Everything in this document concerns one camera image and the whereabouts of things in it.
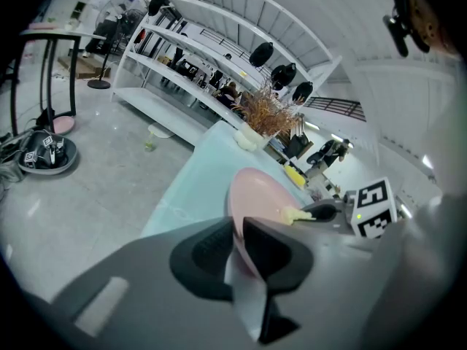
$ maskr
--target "white vase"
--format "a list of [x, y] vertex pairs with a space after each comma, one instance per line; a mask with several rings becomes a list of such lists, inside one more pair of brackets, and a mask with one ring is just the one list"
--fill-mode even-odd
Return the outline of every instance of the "white vase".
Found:
[[240, 129], [233, 134], [233, 139], [242, 149], [254, 152], [257, 149], [264, 149], [271, 137], [260, 135], [248, 123], [243, 122]]

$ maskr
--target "white floor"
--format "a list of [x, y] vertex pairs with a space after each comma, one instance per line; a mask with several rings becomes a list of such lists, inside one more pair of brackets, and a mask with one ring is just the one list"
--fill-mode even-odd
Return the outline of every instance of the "white floor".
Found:
[[[39, 115], [37, 66], [18, 91], [18, 129]], [[53, 107], [69, 108], [68, 79], [54, 79]], [[0, 134], [9, 126], [9, 83], [0, 95]], [[58, 176], [29, 174], [0, 203], [0, 246], [20, 285], [50, 301], [76, 275], [137, 238], [193, 147], [178, 137], [145, 152], [149, 118], [110, 90], [77, 80], [78, 162]]]

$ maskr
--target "railing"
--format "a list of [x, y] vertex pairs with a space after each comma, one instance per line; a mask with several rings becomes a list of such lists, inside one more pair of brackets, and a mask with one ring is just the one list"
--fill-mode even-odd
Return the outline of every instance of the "railing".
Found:
[[342, 100], [341, 98], [311, 97], [304, 106], [347, 115], [356, 120], [366, 122], [362, 106], [357, 101]]
[[[249, 53], [245, 52], [242, 48], [237, 47], [236, 45], [234, 45], [234, 44], [230, 43], [229, 41], [225, 40], [221, 36], [211, 32], [211, 31], [208, 31], [205, 28], [203, 28], [200, 35], [205, 36], [208, 39], [211, 39], [213, 42], [215, 42], [215, 43], [217, 43], [219, 45], [222, 45], [224, 48], [228, 49], [230, 54], [236, 55], [236, 56], [240, 57], [243, 61], [250, 63], [250, 54]], [[266, 67], [262, 66], [257, 70], [259, 71], [259, 73], [261, 75], [263, 75], [263, 77], [265, 79], [268, 79], [269, 77], [271, 77], [271, 72]]]

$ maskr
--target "yellow object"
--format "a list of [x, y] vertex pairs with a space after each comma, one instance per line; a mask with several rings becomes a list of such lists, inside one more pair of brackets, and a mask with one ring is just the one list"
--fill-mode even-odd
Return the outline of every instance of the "yellow object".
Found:
[[305, 184], [305, 178], [300, 175], [297, 170], [291, 166], [284, 166], [285, 172], [292, 179], [292, 181], [297, 184], [299, 187], [303, 187]]
[[307, 211], [302, 211], [298, 210], [292, 206], [286, 206], [280, 210], [280, 216], [282, 218], [282, 221], [286, 225], [292, 225], [292, 223], [295, 220], [301, 220], [301, 219], [313, 219], [312, 218], [312, 213], [309, 213]]

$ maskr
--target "light blue table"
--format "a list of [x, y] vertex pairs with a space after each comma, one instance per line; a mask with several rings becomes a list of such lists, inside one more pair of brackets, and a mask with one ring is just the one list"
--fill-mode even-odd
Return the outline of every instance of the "light blue table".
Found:
[[228, 123], [217, 122], [201, 137], [193, 155], [155, 208], [141, 237], [227, 215], [231, 181], [245, 167], [271, 175], [303, 206], [313, 203], [266, 152], [251, 153], [241, 149], [232, 137], [235, 131]]

